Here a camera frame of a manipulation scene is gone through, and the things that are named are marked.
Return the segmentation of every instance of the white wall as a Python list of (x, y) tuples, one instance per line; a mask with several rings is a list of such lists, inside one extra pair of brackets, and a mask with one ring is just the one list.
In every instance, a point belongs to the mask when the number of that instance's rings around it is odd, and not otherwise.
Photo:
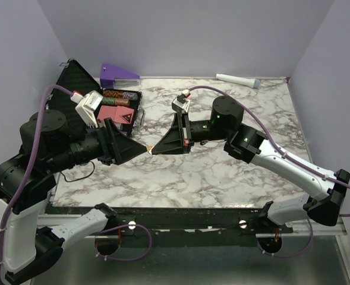
[(64, 51), (140, 75), (289, 76), (333, 0), (38, 0)]
[[(336, 0), (291, 78), (314, 161), (350, 172), (350, 0)], [(342, 209), (350, 213), (350, 191)], [(345, 219), (350, 240), (350, 218)]]
[(36, 0), (0, 1), (0, 164), (18, 153), (19, 127), (66, 60)]

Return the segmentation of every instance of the marble tabletop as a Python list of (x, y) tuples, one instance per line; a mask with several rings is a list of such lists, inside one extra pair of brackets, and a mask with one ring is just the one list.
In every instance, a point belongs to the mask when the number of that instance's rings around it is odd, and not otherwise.
[[(308, 160), (301, 128), (285, 80), (262, 80), (258, 89), (213, 79), (148, 78), (138, 87), (143, 93), (146, 119), (134, 139), (155, 145), (171, 126), (171, 101), (183, 89), (207, 85), (229, 93), (249, 107), (268, 127), (275, 141)], [(190, 97), (190, 120), (208, 119), (217, 94), (195, 90)], [(260, 127), (248, 114), (243, 123)], [(190, 154), (151, 156), (142, 154), (116, 166), (94, 161), (91, 177), (66, 183), (59, 178), (53, 205), (92, 207), (104, 202), (111, 207), (262, 207), (277, 197), (291, 197), (301, 190), (278, 175), (230, 157), (223, 141), (196, 144)], [(85, 176), (90, 164), (66, 170), (68, 179)]]

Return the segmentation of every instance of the purple cable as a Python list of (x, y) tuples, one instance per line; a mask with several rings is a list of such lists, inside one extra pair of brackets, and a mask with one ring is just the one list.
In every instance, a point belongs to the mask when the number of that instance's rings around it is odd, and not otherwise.
[[(0, 263), (3, 262), (3, 247), (4, 247), (4, 234), (5, 231), (7, 230), (5, 227), (7, 225), (7, 220), (10, 217), (11, 214), (11, 210), (12, 207), (15, 205), (16, 201), (19, 199), (30, 175), (33, 169), (33, 165), (34, 162), (36, 160), (36, 156), (37, 156), (37, 149), (39, 148), (39, 141), (40, 141), (40, 134), (42, 131), (42, 123), (43, 123), (43, 117), (44, 117), (44, 110), (45, 110), (45, 104), (46, 101), (48, 99), (48, 95), (52, 92), (53, 89), (58, 89), (61, 92), (68, 94), (69, 96), (72, 96), (72, 92), (70, 92), (69, 90), (56, 85), (56, 84), (52, 84), (49, 85), (45, 88), (43, 94), (42, 94), (42, 98), (40, 100), (40, 106), (39, 106), (39, 113), (37, 115), (37, 122), (36, 122), (36, 130), (34, 132), (34, 138), (33, 138), (33, 145), (32, 145), (32, 151), (31, 151), (31, 155), (30, 155), (30, 159), (28, 161), (28, 165), (26, 168), (26, 171), (24, 173), (23, 179), (20, 182), (20, 185), (18, 187), (18, 189), (16, 190), (13, 198), (11, 199), (11, 201), (8, 203), (3, 216), (2, 216), (2, 220), (1, 220), (1, 224), (0, 224), (0, 229), (5, 229), (3, 231), (0, 232)], [(0, 265), (0, 285), (5, 285), (2, 281), (1, 278), (1, 270), (2, 270), (2, 266)]]
[[(195, 89), (201, 89), (201, 88), (213, 90), (213, 91), (218, 92), (218, 93), (220, 93), (220, 94), (222, 94), (222, 95), (224, 95), (224, 96), (229, 96), (226, 92), (223, 92), (223, 91), (221, 91), (221, 90), (218, 90), (218, 89), (216, 89), (216, 88), (214, 88), (214, 87), (203, 86), (203, 85), (191, 87), (191, 88), (189, 88), (189, 91), (193, 91), (193, 90), (195, 90)], [(244, 108), (244, 110), (245, 110), (246, 112), (248, 112), (248, 113), (250, 114), (250, 116), (253, 117), (254, 120), (256, 120), (256, 122), (257, 122), (257, 123), (260, 125), (260, 127), (263, 129), (264, 133), (267, 135), (267, 137), (268, 137), (268, 139), (269, 139), (271, 145), (275, 148), (275, 150), (276, 150), (278, 153), (280, 153), (282, 156), (285, 156), (290, 162), (295, 163), (297, 166), (299, 166), (299, 167), (305, 169), (306, 171), (308, 171), (308, 172), (310, 172), (310, 173), (313, 173), (313, 174), (315, 174), (316, 176), (318, 176), (318, 177), (320, 177), (320, 178), (325, 178), (325, 175), (324, 175), (324, 174), (322, 174), (322, 173), (320, 173), (320, 172), (314, 170), (313, 168), (310, 168), (309, 166), (307, 166), (307, 165), (301, 163), (300, 161), (295, 160), (295, 159), (293, 159), (292, 157), (290, 157), (289, 155), (285, 154), (285, 152), (284, 152), (283, 150), (281, 150), (281, 149), (278, 147), (278, 145), (275, 143), (274, 139), (273, 139), (272, 136), (270, 135), (269, 130), (265, 127), (265, 125), (263, 125), (263, 123), (259, 120), (259, 118), (258, 118), (251, 110), (249, 110), (249, 108), (245, 107), (244, 105), (242, 105), (242, 104), (241, 104), (240, 102), (238, 102), (238, 101), (237, 101), (237, 103), (238, 103), (242, 108)], [(339, 181), (339, 180), (337, 180), (337, 179), (330, 178), (330, 177), (328, 177), (327, 180), (328, 180), (328, 181), (331, 181), (331, 182), (333, 182), (333, 183), (340, 184), (340, 185), (342, 185), (342, 186), (344, 186), (344, 187), (350, 189), (350, 185), (347, 184), (347, 183), (345, 183), (345, 182), (342, 182), (342, 181)], [(341, 216), (341, 217), (350, 217), (350, 214), (340, 214), (340, 216)]]
[[(98, 232), (98, 233), (112, 232), (113, 230), (119, 230), (119, 229), (123, 229), (124, 227), (131, 227), (131, 226), (132, 225), (130, 225), (130, 224), (123, 224), (122, 226), (112, 227), (111, 229), (102, 230), (101, 232)], [(139, 260), (139, 259), (142, 259), (143, 257), (145, 257), (150, 252), (151, 247), (152, 247), (152, 235), (151, 235), (150, 231), (148, 230), (148, 228), (142, 226), (141, 224), (135, 224), (133, 226), (142, 228), (143, 230), (146, 231), (146, 233), (149, 236), (149, 247), (147, 248), (147, 250), (143, 254), (141, 254), (137, 257), (134, 257), (134, 258), (118, 258), (118, 257), (112, 257), (112, 256), (108, 256), (108, 255), (102, 255), (99, 253), (97, 246), (94, 244), (94, 247), (97, 251), (97, 255), (104, 257), (104, 258), (107, 258), (107, 259), (110, 259), (110, 260), (116, 260), (116, 261), (136, 261), (136, 260)]]
[(295, 253), (295, 254), (287, 254), (287, 255), (275, 255), (275, 254), (271, 254), (270, 252), (265, 251), (265, 250), (261, 247), (261, 245), (259, 244), (259, 241), (257, 240), (257, 246), (258, 246), (259, 250), (262, 251), (262, 254), (266, 254), (266, 255), (268, 255), (268, 256), (270, 256), (270, 257), (276, 257), (276, 258), (290, 258), (290, 257), (295, 257), (295, 256), (297, 256), (297, 255), (299, 255), (299, 254), (304, 253), (305, 251), (307, 251), (307, 250), (311, 247), (312, 241), (313, 241), (313, 228), (312, 228), (312, 224), (311, 224), (311, 222), (310, 222), (309, 220), (307, 220), (307, 222), (308, 222), (308, 224), (310, 225), (310, 240), (308, 241), (308, 243), (306, 244), (306, 246), (305, 246), (302, 250), (298, 251), (297, 253)]

